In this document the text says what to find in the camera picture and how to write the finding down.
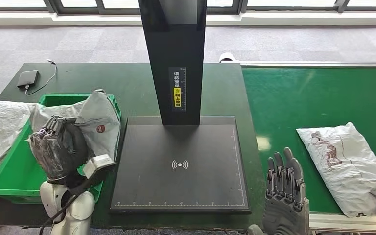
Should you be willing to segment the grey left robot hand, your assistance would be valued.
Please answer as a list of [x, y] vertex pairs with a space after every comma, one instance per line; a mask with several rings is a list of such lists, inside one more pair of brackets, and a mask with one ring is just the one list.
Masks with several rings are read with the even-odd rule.
[[31, 152], [50, 183], [65, 181], [88, 160], [89, 148], [75, 122], [75, 117], [53, 115], [28, 137]]

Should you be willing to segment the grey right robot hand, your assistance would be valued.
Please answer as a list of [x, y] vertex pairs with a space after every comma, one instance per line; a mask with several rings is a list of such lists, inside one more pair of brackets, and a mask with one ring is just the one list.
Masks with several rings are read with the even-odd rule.
[[308, 235], [309, 199], [304, 172], [289, 147], [267, 159], [262, 227], [252, 224], [247, 235]]

